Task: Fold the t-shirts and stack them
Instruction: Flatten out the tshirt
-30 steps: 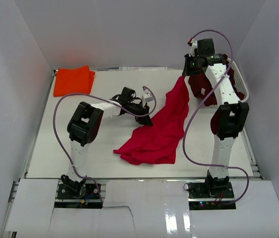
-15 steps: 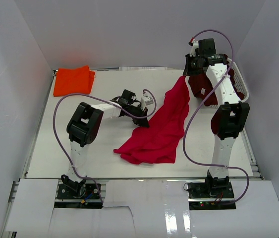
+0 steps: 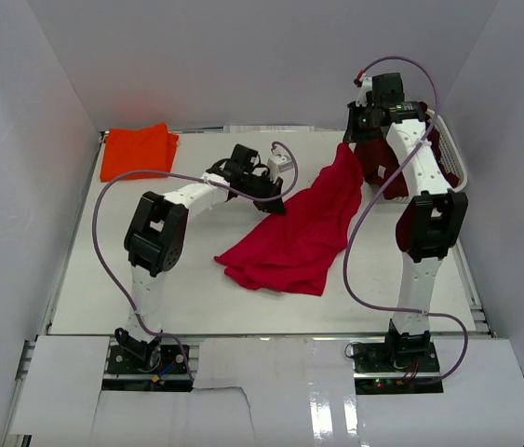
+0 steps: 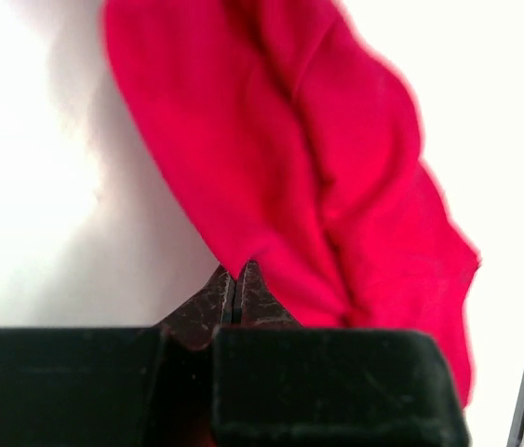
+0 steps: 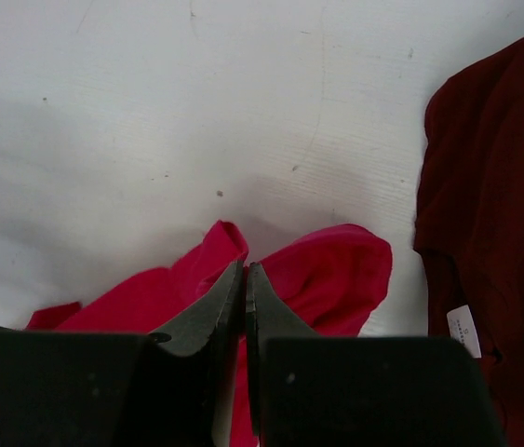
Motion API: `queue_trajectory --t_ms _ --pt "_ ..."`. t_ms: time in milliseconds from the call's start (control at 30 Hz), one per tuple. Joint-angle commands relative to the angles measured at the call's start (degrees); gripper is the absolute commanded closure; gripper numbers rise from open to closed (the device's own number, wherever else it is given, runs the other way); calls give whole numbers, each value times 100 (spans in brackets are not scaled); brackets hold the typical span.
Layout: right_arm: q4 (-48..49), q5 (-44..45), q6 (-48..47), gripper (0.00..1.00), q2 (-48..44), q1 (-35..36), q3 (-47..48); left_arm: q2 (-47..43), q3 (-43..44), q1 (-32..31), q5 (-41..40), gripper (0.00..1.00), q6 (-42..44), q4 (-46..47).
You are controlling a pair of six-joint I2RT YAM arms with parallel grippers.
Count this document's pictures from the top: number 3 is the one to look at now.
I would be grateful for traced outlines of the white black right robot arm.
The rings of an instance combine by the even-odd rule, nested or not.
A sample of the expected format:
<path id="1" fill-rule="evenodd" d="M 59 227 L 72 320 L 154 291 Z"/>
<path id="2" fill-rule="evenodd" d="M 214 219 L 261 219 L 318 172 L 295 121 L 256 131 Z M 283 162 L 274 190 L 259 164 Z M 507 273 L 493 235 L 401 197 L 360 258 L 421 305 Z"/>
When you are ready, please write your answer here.
<path id="1" fill-rule="evenodd" d="M 359 93 L 348 105 L 346 142 L 384 137 L 405 181 L 409 203 L 396 223 L 402 279 L 396 308 L 381 343 L 353 345 L 351 357 L 363 373 L 415 373 L 436 360 L 429 317 L 437 272 L 456 244 L 468 207 L 465 193 L 452 189 L 428 139 L 434 119 L 418 102 L 405 99 L 400 74 L 359 74 Z"/>

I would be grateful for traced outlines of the bright red t shirt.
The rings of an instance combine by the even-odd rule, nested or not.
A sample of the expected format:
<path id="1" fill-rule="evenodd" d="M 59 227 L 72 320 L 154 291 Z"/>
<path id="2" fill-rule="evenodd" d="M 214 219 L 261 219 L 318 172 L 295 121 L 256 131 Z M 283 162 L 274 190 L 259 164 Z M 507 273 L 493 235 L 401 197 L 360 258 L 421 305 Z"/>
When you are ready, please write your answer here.
<path id="1" fill-rule="evenodd" d="M 347 246 L 361 204 L 361 165 L 346 143 L 312 185 L 285 203 L 231 249 L 215 258 L 239 286 L 320 296 L 337 255 Z"/>

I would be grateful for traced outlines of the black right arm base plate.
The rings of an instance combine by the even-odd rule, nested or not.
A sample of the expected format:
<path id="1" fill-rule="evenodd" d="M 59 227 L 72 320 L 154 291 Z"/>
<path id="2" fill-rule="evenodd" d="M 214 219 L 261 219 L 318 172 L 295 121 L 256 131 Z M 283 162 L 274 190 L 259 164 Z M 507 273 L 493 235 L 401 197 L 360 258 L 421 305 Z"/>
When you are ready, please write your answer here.
<path id="1" fill-rule="evenodd" d="M 358 396 L 442 394 L 434 343 L 422 354 L 392 359 L 385 342 L 350 342 L 344 355 L 353 361 Z"/>

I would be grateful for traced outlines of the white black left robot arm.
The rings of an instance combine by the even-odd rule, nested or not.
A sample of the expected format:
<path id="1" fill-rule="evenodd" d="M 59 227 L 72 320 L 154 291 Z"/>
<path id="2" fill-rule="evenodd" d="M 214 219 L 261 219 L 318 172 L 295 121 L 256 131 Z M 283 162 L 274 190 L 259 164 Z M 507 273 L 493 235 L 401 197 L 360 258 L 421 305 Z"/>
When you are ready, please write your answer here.
<path id="1" fill-rule="evenodd" d="M 131 313 L 115 330 L 117 343 L 139 371 L 149 372 L 160 360 L 162 329 L 156 323 L 165 275 L 180 260 L 188 223 L 198 214 L 237 196 L 250 196 L 257 210 L 286 213 L 280 175 L 297 170 L 291 152 L 274 143 L 265 163 L 242 144 L 215 162 L 193 183 L 159 195 L 146 192 L 124 240 L 131 266 Z"/>

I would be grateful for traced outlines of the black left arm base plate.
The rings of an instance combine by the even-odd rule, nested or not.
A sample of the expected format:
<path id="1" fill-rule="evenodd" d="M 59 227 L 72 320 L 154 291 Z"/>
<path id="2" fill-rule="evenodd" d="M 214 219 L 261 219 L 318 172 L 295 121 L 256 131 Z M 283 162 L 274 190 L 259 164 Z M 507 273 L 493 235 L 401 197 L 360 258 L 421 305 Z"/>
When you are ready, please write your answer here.
<path id="1" fill-rule="evenodd" d="M 111 345 L 105 363 L 102 389 L 105 391 L 179 392 L 193 390 L 186 364 L 192 369 L 192 349 L 178 345 L 162 344 L 150 359 L 141 362 L 119 345 Z"/>

